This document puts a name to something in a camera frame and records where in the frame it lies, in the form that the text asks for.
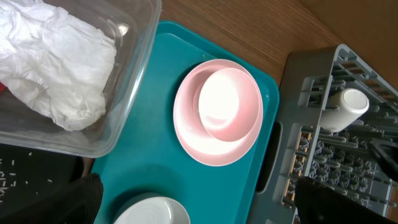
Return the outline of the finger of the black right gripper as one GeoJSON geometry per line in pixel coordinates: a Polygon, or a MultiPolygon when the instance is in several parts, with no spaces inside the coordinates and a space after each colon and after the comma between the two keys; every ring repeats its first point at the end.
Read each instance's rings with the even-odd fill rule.
{"type": "Polygon", "coordinates": [[[368,141],[368,151],[388,178],[397,182],[397,143],[381,139],[370,139],[368,141]]]}

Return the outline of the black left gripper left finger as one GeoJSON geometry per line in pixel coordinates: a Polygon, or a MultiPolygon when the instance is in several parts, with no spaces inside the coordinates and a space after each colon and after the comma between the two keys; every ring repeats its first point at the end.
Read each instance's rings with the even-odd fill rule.
{"type": "Polygon", "coordinates": [[[98,214],[104,187],[97,173],[86,175],[50,196],[1,218],[1,223],[92,224],[98,214]]]}

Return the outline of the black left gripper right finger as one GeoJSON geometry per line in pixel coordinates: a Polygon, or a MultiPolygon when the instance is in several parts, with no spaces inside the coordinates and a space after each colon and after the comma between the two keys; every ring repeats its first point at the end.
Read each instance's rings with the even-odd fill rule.
{"type": "Polygon", "coordinates": [[[294,204],[303,224],[394,224],[309,177],[298,179],[294,204]]]}

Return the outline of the pale green cup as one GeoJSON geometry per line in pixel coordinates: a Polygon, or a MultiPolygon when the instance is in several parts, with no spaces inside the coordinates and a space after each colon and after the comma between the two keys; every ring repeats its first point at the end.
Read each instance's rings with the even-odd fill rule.
{"type": "Polygon", "coordinates": [[[354,88],[344,89],[327,101],[327,106],[338,107],[337,110],[325,110],[320,117],[320,127],[332,131],[340,132],[365,114],[369,109],[369,99],[367,96],[354,88]]]}

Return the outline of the grey bowl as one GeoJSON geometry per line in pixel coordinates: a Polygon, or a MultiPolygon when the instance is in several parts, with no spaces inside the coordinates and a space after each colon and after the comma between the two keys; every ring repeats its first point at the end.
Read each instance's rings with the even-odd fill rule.
{"type": "Polygon", "coordinates": [[[114,224],[191,224],[185,207],[161,194],[148,192],[129,199],[116,213],[114,224]]]}

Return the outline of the large pink plate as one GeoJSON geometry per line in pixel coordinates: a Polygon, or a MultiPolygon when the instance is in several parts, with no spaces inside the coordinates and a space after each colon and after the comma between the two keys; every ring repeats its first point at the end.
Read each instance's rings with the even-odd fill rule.
{"type": "Polygon", "coordinates": [[[260,134],[269,105],[268,89],[254,79],[262,97],[262,123],[252,134],[237,141],[226,142],[211,136],[200,120],[198,99],[207,78],[217,70],[228,67],[238,68],[250,74],[254,79],[253,73],[236,62],[226,59],[208,60],[199,63],[188,72],[175,95],[173,121],[177,138],[187,154],[207,166],[226,166],[245,156],[260,134]]]}

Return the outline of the red snack wrapper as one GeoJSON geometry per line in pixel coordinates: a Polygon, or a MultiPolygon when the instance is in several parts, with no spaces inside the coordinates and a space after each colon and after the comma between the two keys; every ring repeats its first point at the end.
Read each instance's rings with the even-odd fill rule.
{"type": "Polygon", "coordinates": [[[3,92],[6,89],[6,86],[0,83],[0,92],[3,92]]]}

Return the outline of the white napkin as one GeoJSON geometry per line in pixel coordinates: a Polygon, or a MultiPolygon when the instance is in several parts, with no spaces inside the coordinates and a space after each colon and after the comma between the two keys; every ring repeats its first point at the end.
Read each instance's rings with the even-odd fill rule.
{"type": "Polygon", "coordinates": [[[105,114],[116,52],[113,39],[62,7],[1,1],[1,83],[67,131],[105,114]]]}

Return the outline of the grey dishwasher rack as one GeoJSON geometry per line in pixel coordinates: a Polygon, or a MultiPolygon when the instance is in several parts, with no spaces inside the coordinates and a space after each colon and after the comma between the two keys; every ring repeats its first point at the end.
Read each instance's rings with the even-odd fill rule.
{"type": "Polygon", "coordinates": [[[289,179],[309,177],[388,218],[396,208],[388,178],[368,151],[370,139],[397,143],[397,91],[347,45],[292,52],[280,84],[280,103],[269,151],[263,162],[249,223],[301,223],[294,201],[282,203],[289,179]],[[369,99],[369,109],[344,130],[320,127],[334,94],[354,88],[369,99]],[[312,140],[304,175],[290,173],[301,133],[312,140]]]}

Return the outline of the black tray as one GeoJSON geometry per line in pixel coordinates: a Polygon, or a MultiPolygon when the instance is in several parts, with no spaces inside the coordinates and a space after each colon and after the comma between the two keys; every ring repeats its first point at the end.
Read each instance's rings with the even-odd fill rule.
{"type": "Polygon", "coordinates": [[[57,192],[83,170],[81,157],[1,144],[1,217],[57,192]]]}

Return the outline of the teal plastic tray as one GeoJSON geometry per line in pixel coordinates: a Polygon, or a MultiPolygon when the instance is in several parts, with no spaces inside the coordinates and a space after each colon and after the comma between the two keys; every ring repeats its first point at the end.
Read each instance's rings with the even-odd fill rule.
{"type": "Polygon", "coordinates": [[[161,21],[139,91],[114,149],[97,158],[103,199],[96,223],[112,223],[129,199],[155,192],[180,202],[192,223],[245,223],[279,106],[279,88],[268,74],[182,25],[161,21]],[[177,90],[201,62],[224,58],[254,77],[264,102],[261,132],[240,160],[211,167],[181,147],[172,119],[177,90]]]}

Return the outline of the clear plastic bin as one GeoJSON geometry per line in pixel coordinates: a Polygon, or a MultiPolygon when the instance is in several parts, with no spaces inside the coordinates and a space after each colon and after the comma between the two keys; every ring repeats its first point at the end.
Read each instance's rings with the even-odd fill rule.
{"type": "Polygon", "coordinates": [[[66,131],[1,92],[1,143],[83,157],[109,153],[132,108],[154,43],[161,0],[44,0],[101,29],[116,42],[113,71],[103,90],[106,113],[81,131],[66,131]]]}

